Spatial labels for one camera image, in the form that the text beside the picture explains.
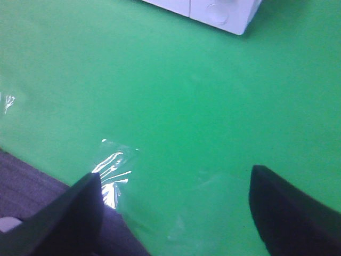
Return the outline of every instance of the gray fabric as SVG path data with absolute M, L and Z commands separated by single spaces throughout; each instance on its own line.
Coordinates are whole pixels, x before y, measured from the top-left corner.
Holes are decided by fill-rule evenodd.
M 0 151 L 0 217 L 26 219 L 67 188 L 67 185 Z

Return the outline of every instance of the green backdrop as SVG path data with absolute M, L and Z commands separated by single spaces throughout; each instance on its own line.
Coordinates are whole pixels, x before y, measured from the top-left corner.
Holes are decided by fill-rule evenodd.
M 138 148 L 119 211 L 153 255 L 267 255 L 253 164 L 341 211 L 341 1 L 264 0 L 242 36 L 142 1 L 0 6 L 0 146 L 70 185 L 103 138 Z

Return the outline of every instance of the white object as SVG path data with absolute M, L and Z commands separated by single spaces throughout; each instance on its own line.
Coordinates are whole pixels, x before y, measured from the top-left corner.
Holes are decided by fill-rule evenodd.
M 0 218 L 0 231 L 6 233 L 20 224 L 21 221 L 13 217 Z
M 262 0 L 144 0 L 216 28 L 241 35 Z

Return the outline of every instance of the black object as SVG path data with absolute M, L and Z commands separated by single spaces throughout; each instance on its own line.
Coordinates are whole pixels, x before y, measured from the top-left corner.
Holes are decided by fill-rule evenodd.
M 265 166 L 253 167 L 249 204 L 272 256 L 341 256 L 341 214 Z
M 1 234 L 0 255 L 89 255 L 102 219 L 101 181 L 89 173 L 49 206 Z
M 11 216 L 25 222 L 68 189 L 69 186 L 0 150 L 0 218 Z M 122 216 L 106 205 L 94 252 L 91 255 L 149 256 Z

